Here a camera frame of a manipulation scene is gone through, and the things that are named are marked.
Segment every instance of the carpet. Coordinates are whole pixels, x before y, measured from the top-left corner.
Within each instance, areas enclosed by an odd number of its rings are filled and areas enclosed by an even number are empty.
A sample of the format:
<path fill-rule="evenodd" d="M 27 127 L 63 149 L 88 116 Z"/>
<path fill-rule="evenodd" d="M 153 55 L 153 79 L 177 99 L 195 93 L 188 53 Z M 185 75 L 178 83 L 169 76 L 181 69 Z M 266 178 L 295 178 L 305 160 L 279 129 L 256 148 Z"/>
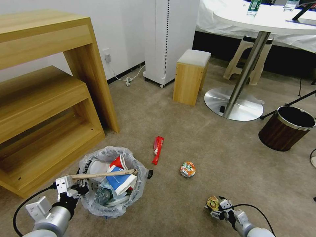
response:
<path fill-rule="evenodd" d="M 270 220 L 277 237 L 315 235 L 316 169 L 309 162 L 309 154 L 316 147 L 316 130 L 288 152 L 277 152 L 258 138 L 268 119 L 238 122 L 210 111 L 204 103 L 204 94 L 211 88 L 236 83 L 236 77 L 230 81 L 223 79 L 227 65 L 211 58 L 195 107 L 173 102 L 174 83 L 162 89 L 145 82 L 141 73 L 131 87 L 122 81 L 109 85 L 121 132 L 106 131 L 105 140 L 90 152 L 108 145 L 127 147 L 147 168 L 154 169 L 154 175 L 148 180 L 142 198 L 119 218 L 94 216 L 79 203 L 69 222 L 68 236 L 238 236 L 229 223 L 212 219 L 204 208 L 211 195 L 230 198 L 233 204 L 257 206 Z M 265 102 L 267 113 L 297 98 L 299 79 L 263 72 L 257 86 L 245 89 Z M 310 81 L 302 81 L 301 94 L 314 89 Z M 315 97 L 296 106 L 315 116 Z M 158 165 L 154 166 L 152 146 L 158 135 L 165 142 Z M 80 159 L 54 179 L 76 173 Z M 179 173 L 181 164 L 187 160 L 197 170 L 189 179 Z M 45 195 L 51 203 L 57 199 L 55 190 Z M 1 236 L 15 236 L 12 217 L 21 202 L 21 198 L 0 188 Z M 242 210 L 255 226 L 269 228 L 258 211 L 251 207 Z M 33 228 L 34 222 L 24 208 L 17 224 L 23 234 Z"/>

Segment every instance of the black cable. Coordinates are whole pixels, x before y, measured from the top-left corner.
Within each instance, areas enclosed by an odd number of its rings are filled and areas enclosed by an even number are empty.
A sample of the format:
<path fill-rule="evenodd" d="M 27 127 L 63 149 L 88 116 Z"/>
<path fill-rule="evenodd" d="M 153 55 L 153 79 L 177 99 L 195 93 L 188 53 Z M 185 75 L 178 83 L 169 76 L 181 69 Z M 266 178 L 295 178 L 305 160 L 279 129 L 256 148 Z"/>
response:
<path fill-rule="evenodd" d="M 239 207 L 239 206 L 249 206 L 249 207 L 253 207 L 253 208 L 256 209 L 257 211 L 259 211 L 259 212 L 261 213 L 261 215 L 263 215 L 264 219 L 266 219 L 266 221 L 267 221 L 267 223 L 268 223 L 268 225 L 269 225 L 269 228 L 270 228 L 272 234 L 273 234 L 274 236 L 276 236 L 276 235 L 274 234 L 274 231 L 273 231 L 273 229 L 272 229 L 272 226 L 271 226 L 271 224 L 270 224 L 268 218 L 263 214 L 263 212 L 262 212 L 259 208 L 255 207 L 255 206 L 253 206 L 253 205 L 250 205 L 250 204 L 237 204 L 237 205 L 234 205 L 234 206 L 231 206 L 231 207 L 228 207 L 228 208 L 224 208 L 223 210 L 228 210 L 228 209 L 235 208 L 235 207 Z"/>
<path fill-rule="evenodd" d="M 309 155 L 310 160 L 312 159 L 312 154 L 314 153 L 314 151 L 316 151 L 316 148 L 310 153 L 310 155 Z"/>
<path fill-rule="evenodd" d="M 21 205 L 19 205 L 19 207 L 16 209 L 14 216 L 13 216 L 13 228 L 15 230 L 15 232 L 18 234 L 18 236 L 22 237 L 23 234 L 19 231 L 19 229 L 16 226 L 16 217 L 18 212 L 20 211 L 20 209 L 25 205 L 25 203 L 27 203 L 29 200 L 31 200 L 32 198 L 36 197 L 37 195 L 49 190 L 49 189 L 57 189 L 56 183 L 53 183 L 51 186 L 44 188 L 43 190 L 35 193 L 34 195 L 30 196 L 28 199 L 26 199 L 24 202 L 22 202 Z"/>
<path fill-rule="evenodd" d="M 301 89 L 302 89 L 302 78 L 300 79 L 300 89 L 299 89 L 299 94 L 297 95 L 300 98 L 301 98 Z"/>

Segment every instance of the white trash bag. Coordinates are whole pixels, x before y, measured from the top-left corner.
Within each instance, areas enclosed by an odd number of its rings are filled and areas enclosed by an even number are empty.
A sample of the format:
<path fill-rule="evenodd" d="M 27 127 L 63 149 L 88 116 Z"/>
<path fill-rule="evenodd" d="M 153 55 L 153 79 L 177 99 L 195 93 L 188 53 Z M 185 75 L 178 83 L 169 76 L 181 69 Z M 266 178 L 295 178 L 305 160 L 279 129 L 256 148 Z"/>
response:
<path fill-rule="evenodd" d="M 152 173 L 148 176 L 149 170 L 134 158 L 133 153 L 129 149 L 120 146 L 107 146 L 94 153 L 85 155 L 84 158 L 79 162 L 79 174 L 87 172 L 87 168 L 93 159 L 99 159 L 101 161 L 111 163 L 119 155 L 123 155 L 125 159 L 125 165 L 128 169 L 137 169 L 138 173 L 136 187 L 132 191 L 128 201 L 118 204 L 114 207 L 105 207 L 94 202 L 95 191 L 93 187 L 97 186 L 98 183 L 92 179 L 89 179 L 89 192 L 85 195 L 82 195 L 80 199 L 84 208 L 88 209 L 96 216 L 116 218 L 123 215 L 126 212 L 126 208 L 136 202 L 143 195 L 147 178 L 151 178 L 152 176 Z"/>

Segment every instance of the red snack wrapper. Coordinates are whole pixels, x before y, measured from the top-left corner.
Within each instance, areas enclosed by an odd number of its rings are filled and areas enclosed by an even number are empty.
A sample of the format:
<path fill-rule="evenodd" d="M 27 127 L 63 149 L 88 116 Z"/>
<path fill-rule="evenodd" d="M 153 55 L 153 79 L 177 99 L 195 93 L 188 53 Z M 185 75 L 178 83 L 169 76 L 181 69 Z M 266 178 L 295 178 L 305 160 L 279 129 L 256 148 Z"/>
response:
<path fill-rule="evenodd" d="M 164 138 L 163 137 L 160 137 L 160 136 L 157 136 L 155 138 L 155 142 L 154 142 L 154 153 L 155 153 L 155 158 L 152 160 L 152 163 L 154 165 L 156 165 L 158 163 L 158 160 L 159 160 L 159 155 L 160 155 L 160 151 L 161 151 L 161 147 L 162 147 L 162 144 L 164 143 Z"/>

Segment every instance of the table leg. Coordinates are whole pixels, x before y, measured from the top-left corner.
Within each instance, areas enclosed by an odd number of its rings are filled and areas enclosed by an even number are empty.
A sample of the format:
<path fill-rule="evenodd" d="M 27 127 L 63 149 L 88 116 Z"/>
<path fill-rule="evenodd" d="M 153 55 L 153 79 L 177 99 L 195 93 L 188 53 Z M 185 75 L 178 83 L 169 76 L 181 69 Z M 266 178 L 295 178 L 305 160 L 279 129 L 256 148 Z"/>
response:
<path fill-rule="evenodd" d="M 259 32 L 241 72 L 239 82 L 233 90 L 230 88 L 215 88 L 205 94 L 204 101 L 213 112 L 222 117 L 238 121 L 254 120 L 263 114 L 263 106 L 260 101 L 254 96 L 242 92 L 242 90 L 260 57 L 269 35 L 270 32 Z"/>

